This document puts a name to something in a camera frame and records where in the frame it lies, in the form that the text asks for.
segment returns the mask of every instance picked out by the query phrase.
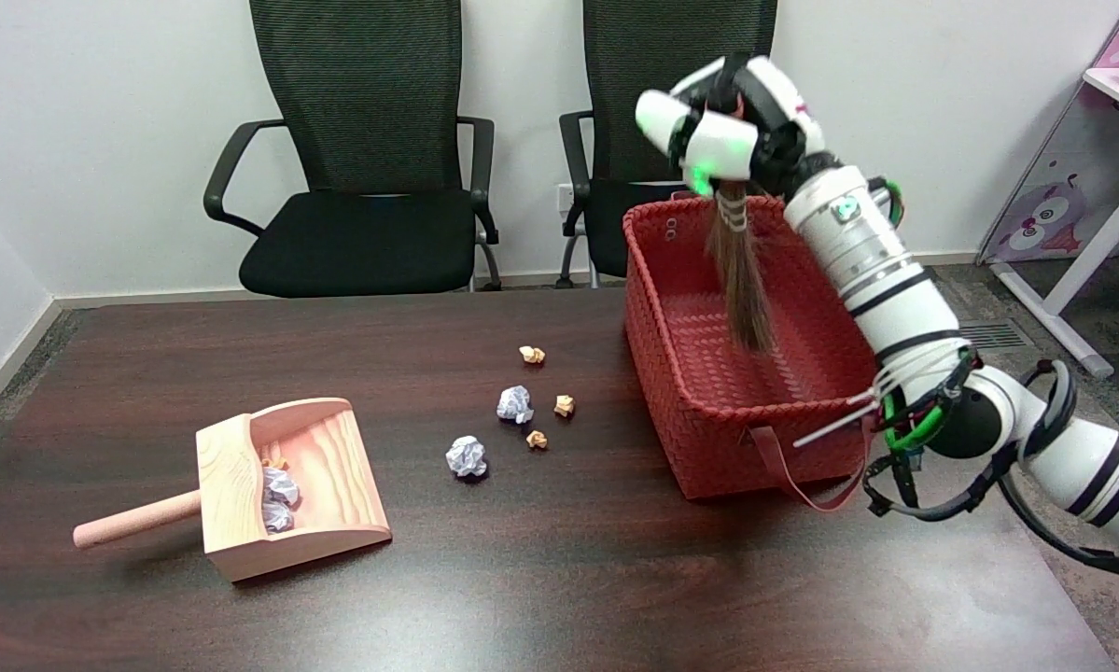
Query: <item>woven basket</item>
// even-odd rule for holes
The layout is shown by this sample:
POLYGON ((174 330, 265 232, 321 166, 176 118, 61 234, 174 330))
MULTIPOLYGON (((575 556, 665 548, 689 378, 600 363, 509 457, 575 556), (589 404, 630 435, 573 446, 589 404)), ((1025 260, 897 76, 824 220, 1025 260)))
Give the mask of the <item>woven basket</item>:
POLYGON ((784 224, 782 204, 759 196, 746 207, 775 333, 771 356, 744 352, 730 339, 716 264, 705 247, 712 200, 648 204, 623 221, 632 360, 688 499, 786 485, 756 442, 778 442, 797 483, 854 475, 868 447, 861 426, 792 447, 853 409, 846 399, 869 387, 874 353, 809 248, 784 224))

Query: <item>gray carpet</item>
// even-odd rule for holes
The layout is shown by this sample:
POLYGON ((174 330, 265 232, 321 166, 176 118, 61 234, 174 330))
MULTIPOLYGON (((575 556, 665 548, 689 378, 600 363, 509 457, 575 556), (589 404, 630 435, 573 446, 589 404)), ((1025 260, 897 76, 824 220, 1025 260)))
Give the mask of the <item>gray carpet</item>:
MULTIPOLYGON (((1070 264, 1054 261, 1025 263, 1016 265, 1016 271, 1043 294, 1055 284, 1068 265, 1070 264)), ((960 319, 1012 319, 1036 343, 1035 348, 987 353, 989 363, 1018 376, 1042 357, 1070 360, 1053 337, 995 280, 988 268, 938 267, 933 268, 933 273, 942 294, 960 319)), ((1116 367, 1116 373, 1108 380, 1088 378, 1075 367, 1082 390, 1080 416, 1104 425, 1119 426, 1119 259, 1110 261, 1089 281, 1083 293, 1063 313, 1063 318, 1116 367)), ((0 437, 31 395, 40 376, 48 370, 51 357, 60 352, 69 337, 81 328, 82 312, 64 313, 34 350, 8 390, 0 396, 0 437)), ((1021 480, 1021 489, 1028 501, 1033 502, 1037 514, 1064 539, 1110 548, 1110 541, 1102 539, 1097 528, 1085 527, 1059 508, 1049 505, 1026 480, 1021 480)), ((1033 541, 1119 669, 1119 577, 1087 569, 1051 550, 1042 541, 1033 541)))

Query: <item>chair backrest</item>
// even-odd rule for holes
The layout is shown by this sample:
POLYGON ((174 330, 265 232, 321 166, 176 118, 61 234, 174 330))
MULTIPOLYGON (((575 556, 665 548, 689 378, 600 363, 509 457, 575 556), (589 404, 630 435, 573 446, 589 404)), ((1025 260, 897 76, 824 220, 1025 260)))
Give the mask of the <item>chair backrest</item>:
POLYGON ((777 0, 584 0, 593 178, 678 179, 634 123, 638 95, 731 51, 771 55, 777 0))
POLYGON ((312 190, 460 188, 460 0, 251 0, 312 190))

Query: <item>dustpan handle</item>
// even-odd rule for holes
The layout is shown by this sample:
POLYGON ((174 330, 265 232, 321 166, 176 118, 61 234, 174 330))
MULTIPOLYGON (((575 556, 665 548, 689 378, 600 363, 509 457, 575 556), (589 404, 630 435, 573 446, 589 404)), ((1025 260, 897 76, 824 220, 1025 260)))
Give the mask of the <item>dustpan handle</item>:
POLYGON ((806 503, 806 505, 815 508, 816 511, 829 513, 829 511, 837 511, 844 507, 849 501, 849 498, 857 492, 858 484, 862 484, 863 470, 866 468, 866 463, 869 461, 869 443, 874 434, 871 432, 868 422, 863 420, 863 443, 865 443, 865 449, 863 451, 862 465, 858 465, 857 473, 855 473, 844 490, 834 494, 833 499, 824 502, 816 502, 812 498, 803 494, 803 490, 800 490, 799 485, 792 481, 790 472, 787 471, 787 460, 782 455, 782 446, 780 445, 779 437, 775 437, 773 429, 769 428, 769 426, 751 426, 751 437, 754 438, 754 445, 759 448, 759 456, 762 458, 762 464, 765 465, 768 473, 771 473, 771 476, 773 476, 773 480, 775 480, 782 492, 789 494, 793 500, 799 500, 806 503))
POLYGON ((100 518, 92 522, 84 522, 74 528, 74 545, 81 549, 88 549, 91 546, 105 545, 107 541, 124 539, 159 528, 161 524, 178 522, 184 518, 198 515, 201 512, 201 496, 198 490, 192 493, 179 494, 159 502, 133 508, 131 511, 123 511, 106 518, 100 518))

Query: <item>chair seat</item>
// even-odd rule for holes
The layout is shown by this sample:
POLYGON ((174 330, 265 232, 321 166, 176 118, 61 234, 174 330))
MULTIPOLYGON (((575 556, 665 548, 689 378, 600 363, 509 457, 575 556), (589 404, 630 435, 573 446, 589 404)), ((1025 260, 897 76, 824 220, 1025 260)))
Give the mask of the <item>chair seat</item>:
POLYGON ((251 292, 282 297, 446 292, 469 284, 470 192, 294 195, 239 264, 251 292))
POLYGON ((593 179, 584 208, 584 230, 589 254, 596 264, 598 273, 618 277, 627 275, 627 237, 621 231, 621 220, 627 210, 653 200, 670 199, 675 191, 681 189, 687 188, 681 183, 658 187, 593 179))

